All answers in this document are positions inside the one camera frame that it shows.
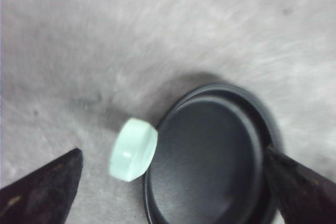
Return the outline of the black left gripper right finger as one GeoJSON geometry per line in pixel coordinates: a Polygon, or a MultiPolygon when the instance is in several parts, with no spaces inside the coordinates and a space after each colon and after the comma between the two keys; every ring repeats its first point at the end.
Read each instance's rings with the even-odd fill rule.
{"type": "Polygon", "coordinates": [[[285,223],[335,223],[335,183],[273,147],[266,178],[285,223]]]}

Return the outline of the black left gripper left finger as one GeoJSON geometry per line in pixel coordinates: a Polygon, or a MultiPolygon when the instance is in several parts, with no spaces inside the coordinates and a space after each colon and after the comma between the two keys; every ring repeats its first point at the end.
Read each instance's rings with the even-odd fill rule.
{"type": "Polygon", "coordinates": [[[82,168],[82,151],[74,148],[2,188],[1,223],[65,223],[82,168]]]}

